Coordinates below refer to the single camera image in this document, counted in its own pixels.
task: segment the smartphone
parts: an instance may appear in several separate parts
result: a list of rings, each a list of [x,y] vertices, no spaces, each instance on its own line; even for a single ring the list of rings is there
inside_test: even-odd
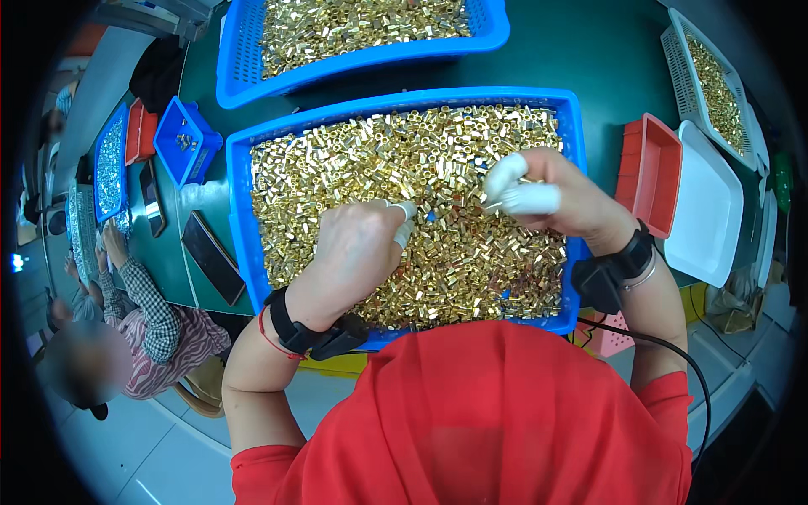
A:
[[[157,178],[154,177],[154,165],[152,165],[151,158],[146,160],[146,164],[141,170],[141,194],[152,237],[157,238],[166,228],[166,217],[162,211],[160,193],[157,191]]]
[[[227,305],[235,305],[244,291],[244,279],[238,274],[236,263],[213,236],[198,210],[191,211],[191,216],[185,223],[182,241]]]

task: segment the white plastic basket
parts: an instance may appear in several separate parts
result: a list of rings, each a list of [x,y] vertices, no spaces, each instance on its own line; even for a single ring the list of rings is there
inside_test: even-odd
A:
[[[95,199],[93,187],[78,184],[74,179],[68,193],[70,236],[73,240],[73,259],[85,285],[98,269],[95,261]]]
[[[721,54],[721,51],[682,14],[673,8],[668,9],[667,12],[671,16],[673,24],[665,30],[660,38],[667,58],[667,68],[671,71],[676,106],[679,108],[679,118],[682,121],[692,121],[722,149],[730,153],[746,168],[755,171],[755,151],[752,147],[750,125],[747,120],[747,96],[743,92],[743,84],[738,72],[735,72],[735,69]],[[699,84],[699,78],[696,75],[696,66],[693,64],[693,58],[685,38],[687,35],[695,37],[696,40],[709,49],[724,69],[724,80],[732,94],[735,95],[735,102],[737,102],[738,110],[740,111],[741,125],[743,126],[743,156],[726,143],[724,137],[713,128],[713,124],[709,120],[707,102],[704,92],[701,90],[701,84]]]

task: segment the blue plastic tray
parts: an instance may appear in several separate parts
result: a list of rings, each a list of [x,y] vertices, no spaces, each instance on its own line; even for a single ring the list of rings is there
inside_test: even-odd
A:
[[[112,115],[111,118],[107,121],[107,123],[103,126],[103,130],[101,130],[101,135],[99,135],[98,140],[95,142],[95,167],[93,169],[93,193],[95,194],[95,220],[97,222],[102,222],[104,220],[109,219],[112,216],[115,216],[117,213],[120,212],[122,208],[126,207],[127,202],[127,192],[126,192],[126,129],[128,124],[129,118],[129,106],[126,103],[122,103],[118,110],[115,111],[115,114]],[[120,200],[118,201],[118,205],[113,207],[108,213],[103,213],[101,211],[101,206],[99,202],[99,195],[100,191],[98,186],[98,174],[99,174],[99,151],[101,150],[101,143],[103,139],[109,133],[109,130],[112,128],[112,125],[118,119],[122,119],[121,129],[120,129]]]
[[[196,149],[181,150],[177,145],[180,133],[191,135],[198,142]],[[196,102],[180,102],[175,96],[160,118],[153,143],[171,182],[180,189],[185,184],[204,182],[204,173],[224,141],[204,120]]]
[[[439,90],[409,91],[395,95],[377,96],[350,102],[335,103],[290,116],[280,117],[258,126],[242,130],[227,137],[225,155],[227,157],[227,179],[230,186],[230,228],[236,248],[238,269],[244,279],[253,310],[257,314],[263,307],[264,299],[271,287],[267,282],[267,271],[263,267],[263,248],[258,221],[252,209],[252,158],[250,147],[266,140],[282,137],[289,133],[299,135],[307,128],[321,124],[332,124],[357,116],[386,114],[391,111],[424,110],[430,107],[449,105],[488,105],[521,103],[531,107],[544,106],[558,113],[558,134],[564,140],[564,155],[584,173],[587,173],[587,159],[583,149],[583,126],[578,98],[571,91],[534,87],[484,86],[466,88],[445,88]],[[513,322],[538,326],[560,335],[570,333],[575,327],[580,298],[572,287],[572,264],[586,254],[583,240],[567,239],[567,263],[562,275],[562,309],[558,316],[538,319],[511,319]],[[378,350],[388,342],[403,335],[408,330],[372,331],[368,342],[359,347],[364,350]]]
[[[216,67],[216,100],[225,109],[241,107],[263,96],[285,95],[320,79],[362,67],[487,53],[501,48],[511,33],[503,0],[466,0],[471,37],[413,40],[365,48],[262,81],[259,41],[266,14],[264,4],[264,0],[233,0],[227,11]]]

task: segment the chair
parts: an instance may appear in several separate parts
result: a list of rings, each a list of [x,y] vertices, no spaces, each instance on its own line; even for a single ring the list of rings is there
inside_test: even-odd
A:
[[[207,418],[220,418],[225,415],[221,404],[221,381],[224,375],[225,362],[219,356],[210,356],[185,376],[191,391],[181,382],[174,384],[174,390],[197,414]]]

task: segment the red shirt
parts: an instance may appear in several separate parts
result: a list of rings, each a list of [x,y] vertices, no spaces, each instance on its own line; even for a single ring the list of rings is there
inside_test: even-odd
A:
[[[303,448],[231,461],[236,502],[684,503],[687,376],[635,395],[562,337],[510,322],[407,335]]]

